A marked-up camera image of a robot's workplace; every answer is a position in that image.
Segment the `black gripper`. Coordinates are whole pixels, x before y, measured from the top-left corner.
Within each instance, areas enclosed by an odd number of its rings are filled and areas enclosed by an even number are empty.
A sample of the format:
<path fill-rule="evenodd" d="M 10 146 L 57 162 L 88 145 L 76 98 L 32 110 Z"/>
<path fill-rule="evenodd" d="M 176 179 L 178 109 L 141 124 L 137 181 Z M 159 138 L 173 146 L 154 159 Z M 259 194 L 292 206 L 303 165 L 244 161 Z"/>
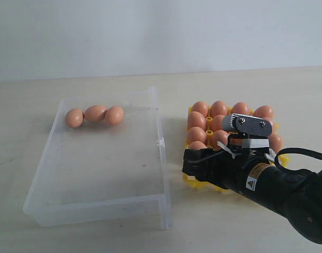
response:
<path fill-rule="evenodd" d="M 183 172 L 199 181 L 206 181 L 223 189 L 231 189 L 242 195 L 273 195 L 271 181 L 256 182 L 255 190 L 246 188 L 250 170 L 259 163 L 270 165 L 265 155 L 268 148 L 244 149 L 233 158 L 225 150 L 186 149 L 183 157 Z"/>

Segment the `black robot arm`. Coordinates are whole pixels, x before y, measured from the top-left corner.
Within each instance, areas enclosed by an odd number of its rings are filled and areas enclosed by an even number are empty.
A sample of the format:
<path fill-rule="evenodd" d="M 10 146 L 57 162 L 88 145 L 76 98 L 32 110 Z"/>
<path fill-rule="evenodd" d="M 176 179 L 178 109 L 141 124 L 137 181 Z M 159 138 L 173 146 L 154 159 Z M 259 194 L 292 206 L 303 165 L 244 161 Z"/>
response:
<path fill-rule="evenodd" d="M 322 244 L 322 170 L 289 170 L 268 149 L 186 149 L 182 171 L 198 181 L 230 189 L 286 218 L 303 237 Z"/>

